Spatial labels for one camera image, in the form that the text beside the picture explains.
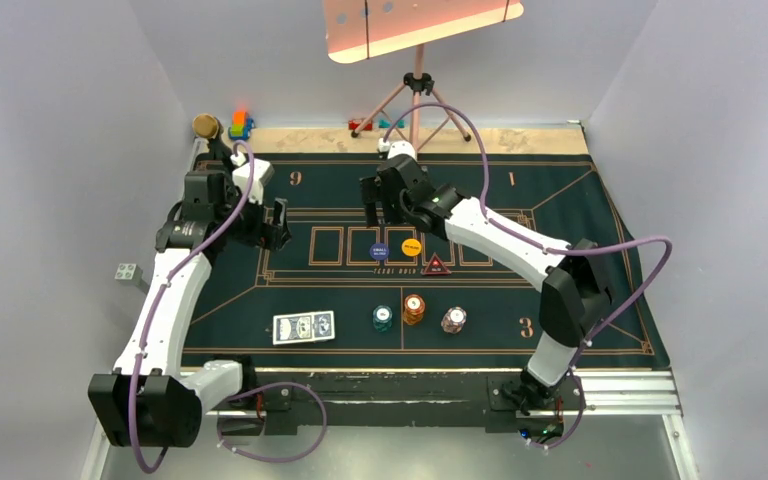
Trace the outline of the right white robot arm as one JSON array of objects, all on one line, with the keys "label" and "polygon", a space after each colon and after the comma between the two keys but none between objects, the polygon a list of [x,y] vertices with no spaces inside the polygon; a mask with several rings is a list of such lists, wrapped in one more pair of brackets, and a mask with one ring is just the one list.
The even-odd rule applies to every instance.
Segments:
[{"label": "right white robot arm", "polygon": [[570,245],[538,234],[487,208],[455,186],[432,183],[426,167],[408,154],[385,160],[375,175],[359,181],[366,223],[409,224],[417,231],[469,247],[524,278],[540,294],[542,333],[505,397],[522,410],[554,404],[575,364],[585,336],[613,303],[595,243]]}]

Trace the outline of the red triangular dealer button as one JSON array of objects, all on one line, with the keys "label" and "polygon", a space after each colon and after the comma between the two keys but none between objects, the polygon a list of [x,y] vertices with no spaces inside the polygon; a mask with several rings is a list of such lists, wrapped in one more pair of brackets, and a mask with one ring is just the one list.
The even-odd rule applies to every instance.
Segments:
[{"label": "red triangular dealer button", "polygon": [[451,270],[436,253],[431,256],[422,271],[423,276],[445,276],[450,274]]}]

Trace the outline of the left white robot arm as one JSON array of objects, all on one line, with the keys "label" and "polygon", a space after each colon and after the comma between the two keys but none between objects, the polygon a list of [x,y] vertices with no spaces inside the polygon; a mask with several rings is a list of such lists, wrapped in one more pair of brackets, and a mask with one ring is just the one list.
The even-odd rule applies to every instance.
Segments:
[{"label": "left white robot arm", "polygon": [[287,203],[265,220],[264,189],[273,170],[189,172],[184,195],[156,235],[152,281],[137,325],[111,372],[94,375],[88,398],[110,443],[128,447],[192,445],[203,416],[226,401],[244,409],[258,382],[240,361],[214,360],[181,375],[192,315],[227,241],[279,250],[290,239]]}]

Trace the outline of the blue small blind button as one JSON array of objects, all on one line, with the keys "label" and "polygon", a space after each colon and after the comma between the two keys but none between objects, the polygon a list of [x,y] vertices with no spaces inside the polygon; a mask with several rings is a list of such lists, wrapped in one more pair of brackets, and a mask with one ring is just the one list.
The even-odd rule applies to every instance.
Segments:
[{"label": "blue small blind button", "polygon": [[390,255],[390,249],[385,243],[374,243],[369,248],[369,255],[375,261],[384,261]]}]

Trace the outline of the green poker chip stack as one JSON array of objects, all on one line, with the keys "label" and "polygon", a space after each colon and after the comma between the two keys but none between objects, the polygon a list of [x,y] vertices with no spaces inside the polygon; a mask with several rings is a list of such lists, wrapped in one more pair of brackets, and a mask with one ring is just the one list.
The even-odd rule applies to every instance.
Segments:
[{"label": "green poker chip stack", "polygon": [[386,332],[392,327],[393,312],[389,306],[379,305],[373,310],[372,324],[376,331]]}]

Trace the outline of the yellow big blind button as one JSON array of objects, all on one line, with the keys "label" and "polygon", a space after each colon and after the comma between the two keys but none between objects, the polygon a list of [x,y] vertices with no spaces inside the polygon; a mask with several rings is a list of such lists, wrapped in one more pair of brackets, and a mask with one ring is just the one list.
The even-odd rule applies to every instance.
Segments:
[{"label": "yellow big blind button", "polygon": [[401,244],[401,251],[405,256],[417,257],[422,252],[422,243],[416,238],[405,239]]}]

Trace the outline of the orange poker chip stack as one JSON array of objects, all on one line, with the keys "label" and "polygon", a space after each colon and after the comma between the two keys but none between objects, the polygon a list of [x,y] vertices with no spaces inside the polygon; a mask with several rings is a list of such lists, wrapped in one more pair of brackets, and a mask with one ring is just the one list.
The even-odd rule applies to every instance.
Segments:
[{"label": "orange poker chip stack", "polygon": [[425,310],[424,299],[418,294],[410,294],[403,302],[402,321],[407,325],[415,325],[422,321]]}]

